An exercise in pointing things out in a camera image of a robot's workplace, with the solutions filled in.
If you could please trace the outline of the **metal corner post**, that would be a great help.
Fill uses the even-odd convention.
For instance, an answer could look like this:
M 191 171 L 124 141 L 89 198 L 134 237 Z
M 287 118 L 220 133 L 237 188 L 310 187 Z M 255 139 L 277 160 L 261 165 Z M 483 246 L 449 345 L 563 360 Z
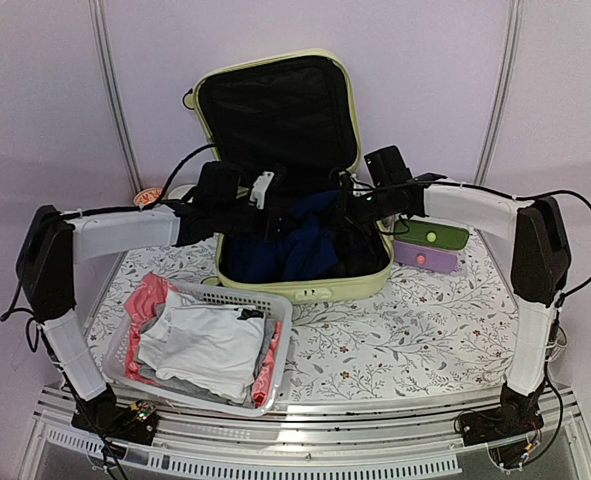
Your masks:
M 105 2 L 101 0 L 89 0 L 88 7 L 99 67 L 107 95 L 112 122 L 116 131 L 127 180 L 132 193 L 135 194 L 142 189 L 143 184 L 119 90 L 109 38 L 106 5 Z
M 484 140 L 474 176 L 476 185 L 486 183 L 494 151 L 499 138 L 502 120 L 506 110 L 512 75 L 519 50 L 521 27 L 523 22 L 524 2 L 511 0 L 508 3 L 508 19 L 504 36 L 502 55 L 500 57 L 499 74 L 496 82 L 493 102 L 491 104 Z

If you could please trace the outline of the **dark blue garment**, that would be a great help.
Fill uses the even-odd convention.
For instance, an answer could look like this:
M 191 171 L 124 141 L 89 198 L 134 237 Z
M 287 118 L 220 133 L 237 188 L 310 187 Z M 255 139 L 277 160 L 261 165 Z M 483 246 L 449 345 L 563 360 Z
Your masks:
M 220 272 L 230 280 L 247 284 L 329 277 L 340 264 L 334 230 L 327 222 L 338 196 L 337 190 L 331 190 L 296 202 L 288 211 L 288 218 L 295 226 L 273 242 L 226 238 Z

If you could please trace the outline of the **pink printed garment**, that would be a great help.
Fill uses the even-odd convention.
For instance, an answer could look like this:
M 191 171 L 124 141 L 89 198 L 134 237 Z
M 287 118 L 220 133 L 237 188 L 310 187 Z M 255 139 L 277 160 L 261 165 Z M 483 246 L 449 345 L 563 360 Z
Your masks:
M 129 346 L 125 362 L 126 376 L 132 380 L 155 386 L 151 380 L 146 380 L 139 375 L 142 365 L 137 359 L 141 334 L 152 327 L 164 308 L 167 293 L 170 291 L 186 293 L 200 300 L 195 294 L 182 291 L 169 280 L 153 273 L 147 274 L 134 293 L 125 304 L 126 312 L 130 317 Z M 275 370 L 276 351 L 281 337 L 282 324 L 262 311 L 266 317 L 264 343 L 257 358 L 253 383 L 247 388 L 254 408 L 264 406 L 269 397 L 270 383 Z

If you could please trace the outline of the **white t-shirt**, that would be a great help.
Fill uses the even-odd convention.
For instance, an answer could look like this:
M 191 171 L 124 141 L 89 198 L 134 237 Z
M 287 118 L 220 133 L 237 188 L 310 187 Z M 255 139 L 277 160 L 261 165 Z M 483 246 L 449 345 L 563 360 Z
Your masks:
M 254 380 L 265 327 L 265 314 L 253 305 L 203 303 L 170 290 L 157 321 L 141 334 L 137 359 L 159 381 L 188 381 L 241 402 Z

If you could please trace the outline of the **white plastic mesh basket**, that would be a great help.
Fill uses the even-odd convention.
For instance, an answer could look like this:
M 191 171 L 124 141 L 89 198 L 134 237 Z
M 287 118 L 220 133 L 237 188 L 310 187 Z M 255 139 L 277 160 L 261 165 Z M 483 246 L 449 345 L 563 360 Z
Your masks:
M 223 302 L 240 305 L 253 303 L 259 310 L 268 313 L 270 317 L 281 322 L 282 330 L 276 351 L 275 370 L 270 383 L 269 397 L 266 404 L 260 408 L 244 408 L 241 406 L 218 404 L 166 391 L 160 387 L 151 386 L 128 378 L 126 376 L 125 362 L 129 346 L 130 317 L 127 312 L 119 327 L 114 332 L 111 343 L 104 356 L 102 369 L 105 376 L 115 382 L 150 395 L 167 399 L 175 404 L 184 404 L 200 410 L 210 410 L 243 417 L 259 417 L 264 415 L 274 404 L 284 372 L 292 326 L 292 305 L 289 300 L 279 295 L 261 292 L 236 290 L 179 280 L 170 282 L 178 286 L 182 291 L 193 293 L 200 300 L 208 303 Z

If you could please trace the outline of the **light green hard-shell suitcase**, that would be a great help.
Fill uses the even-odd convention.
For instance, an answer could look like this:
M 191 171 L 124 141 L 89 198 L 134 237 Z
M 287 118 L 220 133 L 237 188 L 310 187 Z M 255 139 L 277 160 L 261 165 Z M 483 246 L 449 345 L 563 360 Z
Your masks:
M 277 165 L 286 178 L 277 194 L 288 211 L 310 195 L 337 190 L 327 217 L 334 230 L 340 264 L 329 279 L 354 279 L 393 264 L 390 241 L 379 221 L 356 225 L 344 202 L 361 162 L 359 130 L 348 74 L 341 62 L 323 51 L 302 51 L 215 71 L 203 77 L 183 99 L 212 149 L 214 161 L 242 169 L 242 189 Z M 219 281 L 230 288 L 266 292 L 275 283 L 247 284 L 220 272 L 218 234 L 215 266 Z

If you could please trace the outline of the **green drawer with knob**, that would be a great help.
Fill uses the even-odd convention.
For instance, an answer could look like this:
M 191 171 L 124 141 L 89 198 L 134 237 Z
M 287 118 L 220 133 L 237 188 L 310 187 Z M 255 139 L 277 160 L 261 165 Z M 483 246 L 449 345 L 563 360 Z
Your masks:
M 419 220 L 397 220 L 393 233 L 396 241 L 449 251 L 464 249 L 469 240 L 467 229 Z

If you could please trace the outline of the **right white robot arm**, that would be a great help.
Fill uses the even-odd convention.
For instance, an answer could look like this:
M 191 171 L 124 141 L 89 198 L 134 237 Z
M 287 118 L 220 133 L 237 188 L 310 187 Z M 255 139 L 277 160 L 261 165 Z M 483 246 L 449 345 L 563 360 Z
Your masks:
M 550 194 L 516 197 L 451 180 L 415 177 L 396 146 L 366 155 L 372 187 L 348 201 L 357 224 L 393 215 L 448 220 L 507 242 L 518 333 L 504 388 L 533 395 L 545 379 L 549 337 L 562 302 L 571 253 L 557 201 Z

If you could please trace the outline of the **grey garment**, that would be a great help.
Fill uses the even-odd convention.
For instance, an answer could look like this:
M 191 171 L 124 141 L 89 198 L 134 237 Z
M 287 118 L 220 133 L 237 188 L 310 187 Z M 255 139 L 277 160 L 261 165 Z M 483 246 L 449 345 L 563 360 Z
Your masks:
M 231 400 L 212 393 L 208 389 L 199 387 L 186 380 L 177 379 L 175 377 L 168 380 L 159 379 L 156 377 L 155 371 L 147 365 L 142 365 L 140 367 L 139 375 L 146 380 L 151 380 L 155 386 L 161 387 L 167 391 L 172 391 L 182 395 L 190 396 L 192 398 L 211 401 L 218 404 L 254 408 L 249 389 L 245 390 L 241 398 Z

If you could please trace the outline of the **purple drawer with pink knob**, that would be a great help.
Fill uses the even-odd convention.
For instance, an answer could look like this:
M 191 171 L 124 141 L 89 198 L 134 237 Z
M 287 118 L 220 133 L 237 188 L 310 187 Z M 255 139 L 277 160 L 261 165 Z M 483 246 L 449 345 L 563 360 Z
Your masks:
M 393 243 L 393 250 L 397 263 L 440 274 L 454 272 L 458 264 L 457 254 L 450 251 L 398 241 Z

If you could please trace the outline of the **white ceramic bowl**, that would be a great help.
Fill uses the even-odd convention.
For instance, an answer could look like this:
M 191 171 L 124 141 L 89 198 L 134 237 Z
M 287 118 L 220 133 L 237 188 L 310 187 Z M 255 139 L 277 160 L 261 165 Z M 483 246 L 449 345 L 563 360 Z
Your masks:
M 174 188 L 168 194 L 168 198 L 172 199 L 172 200 L 181 200 L 194 187 L 195 187 L 194 184 L 180 185 L 180 186 Z

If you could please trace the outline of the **right metal corner post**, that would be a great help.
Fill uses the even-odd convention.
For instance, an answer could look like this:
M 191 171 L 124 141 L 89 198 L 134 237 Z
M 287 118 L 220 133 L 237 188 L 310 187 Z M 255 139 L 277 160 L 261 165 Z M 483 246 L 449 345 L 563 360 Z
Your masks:
M 486 183 L 494 151 L 499 138 L 502 120 L 506 110 L 512 75 L 519 50 L 521 27 L 523 22 L 524 2 L 511 0 L 508 3 L 508 19 L 504 36 L 502 55 L 500 57 L 499 74 L 496 82 L 493 102 L 491 104 L 484 140 L 474 176 L 476 185 Z

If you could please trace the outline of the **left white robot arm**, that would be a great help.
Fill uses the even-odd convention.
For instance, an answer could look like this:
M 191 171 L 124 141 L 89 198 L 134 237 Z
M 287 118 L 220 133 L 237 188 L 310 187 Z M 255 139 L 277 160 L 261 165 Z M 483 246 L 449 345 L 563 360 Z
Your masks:
M 269 196 L 281 180 L 264 171 L 242 189 L 240 167 L 213 161 L 203 165 L 197 185 L 180 200 L 159 196 L 143 206 L 117 206 L 63 212 L 42 205 L 34 213 L 17 262 L 15 294 L 27 306 L 11 305 L 2 314 L 25 312 L 36 323 L 53 364 L 86 419 L 103 434 L 123 426 L 123 412 L 97 367 L 81 332 L 75 299 L 76 265 L 148 247 L 183 247 L 215 234 L 267 239 L 278 233 L 280 214 Z

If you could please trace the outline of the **left metal corner post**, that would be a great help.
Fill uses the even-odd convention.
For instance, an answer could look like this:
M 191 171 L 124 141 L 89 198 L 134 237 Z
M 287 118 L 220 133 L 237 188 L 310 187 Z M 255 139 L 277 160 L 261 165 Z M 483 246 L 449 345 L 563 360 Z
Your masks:
M 99 67 L 107 95 L 112 122 L 116 131 L 127 180 L 132 193 L 135 194 L 142 189 L 143 184 L 119 90 L 109 38 L 106 5 L 105 2 L 101 0 L 89 0 L 88 7 Z

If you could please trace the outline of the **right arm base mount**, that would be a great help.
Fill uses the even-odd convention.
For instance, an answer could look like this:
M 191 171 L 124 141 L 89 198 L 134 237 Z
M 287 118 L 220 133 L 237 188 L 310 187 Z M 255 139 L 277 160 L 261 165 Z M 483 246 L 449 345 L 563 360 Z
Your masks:
M 504 386 L 498 407 L 462 411 L 454 430 L 465 446 L 486 444 L 491 461 L 503 470 L 522 468 L 541 444 L 542 390 L 523 396 Z

